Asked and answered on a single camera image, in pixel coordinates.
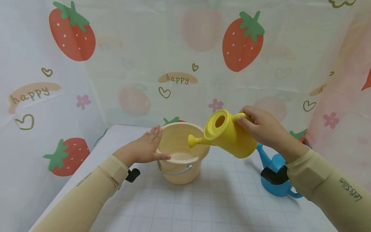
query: wrist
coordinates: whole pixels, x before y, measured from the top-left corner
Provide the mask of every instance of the wrist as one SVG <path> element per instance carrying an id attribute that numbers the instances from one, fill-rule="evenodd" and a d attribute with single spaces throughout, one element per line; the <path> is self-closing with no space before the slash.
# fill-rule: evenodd
<path id="1" fill-rule="evenodd" d="M 286 160 L 286 163 L 292 163 L 304 156 L 309 148 L 300 141 L 288 134 L 282 138 L 279 145 L 274 148 Z"/>
<path id="2" fill-rule="evenodd" d="M 118 149 L 113 153 L 113 156 L 119 159 L 127 168 L 130 168 L 135 163 L 134 156 L 126 149 Z"/>

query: beige bucket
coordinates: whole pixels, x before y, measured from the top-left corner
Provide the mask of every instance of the beige bucket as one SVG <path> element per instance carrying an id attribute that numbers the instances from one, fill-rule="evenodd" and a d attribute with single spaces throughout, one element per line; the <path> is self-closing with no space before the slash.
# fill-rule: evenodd
<path id="1" fill-rule="evenodd" d="M 187 122 L 175 122 L 165 125 L 158 153 L 171 155 L 169 160 L 158 161 L 164 177 L 174 184 L 187 184 L 200 172 L 201 162 L 210 150 L 209 145 L 188 146 L 188 135 L 203 137 L 203 130 Z"/>

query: arm sleeve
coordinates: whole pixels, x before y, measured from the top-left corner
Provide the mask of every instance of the arm sleeve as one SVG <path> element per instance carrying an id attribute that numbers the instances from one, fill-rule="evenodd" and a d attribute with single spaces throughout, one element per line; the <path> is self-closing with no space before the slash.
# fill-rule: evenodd
<path id="1" fill-rule="evenodd" d="M 371 232 L 371 193 L 312 149 L 287 164 L 296 191 L 315 203 L 339 232 Z"/>
<path id="2" fill-rule="evenodd" d="M 120 189 L 128 168 L 109 156 L 74 186 L 33 232 L 88 232 L 104 203 Z"/>

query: bucket rim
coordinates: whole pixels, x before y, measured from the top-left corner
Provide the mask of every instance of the bucket rim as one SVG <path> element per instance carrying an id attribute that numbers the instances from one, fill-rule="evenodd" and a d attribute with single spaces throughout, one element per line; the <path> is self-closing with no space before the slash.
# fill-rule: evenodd
<path id="1" fill-rule="evenodd" d="M 204 130 L 201 127 L 199 127 L 199 126 L 197 126 L 197 125 L 195 125 L 193 123 L 189 123 L 189 122 L 173 122 L 173 123 L 170 123 L 170 124 L 167 124 L 167 125 L 163 126 L 162 129 L 165 129 L 167 127 L 170 127 L 170 126 L 176 125 L 176 124 L 190 125 L 190 126 L 193 126 L 193 127 L 197 128 L 197 129 L 199 129 L 202 132 L 202 134 L 204 133 Z M 205 151 L 201 155 L 199 155 L 197 157 L 194 157 L 192 159 L 189 159 L 189 160 L 173 160 L 173 159 L 169 159 L 169 160 L 160 160 L 160 162 L 165 162 L 165 163 L 170 163 L 170 164 L 193 164 L 195 162 L 198 162 L 198 161 L 203 160 L 207 156 L 207 154 L 209 153 L 210 145 L 204 145 L 204 146 L 207 146 L 207 148 L 205 149 Z M 157 153 L 161 153 L 161 151 L 158 148 L 156 149 L 156 152 Z"/>

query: person's left hand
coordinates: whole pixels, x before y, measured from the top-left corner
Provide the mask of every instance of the person's left hand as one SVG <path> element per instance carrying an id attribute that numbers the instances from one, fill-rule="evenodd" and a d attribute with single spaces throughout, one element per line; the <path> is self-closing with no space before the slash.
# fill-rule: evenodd
<path id="1" fill-rule="evenodd" d="M 114 152 L 114 156 L 121 160 L 128 168 L 134 163 L 149 163 L 155 160 L 168 160 L 169 154 L 156 153 L 162 138 L 162 129 L 159 125 L 146 131 L 139 139 L 128 143 Z"/>

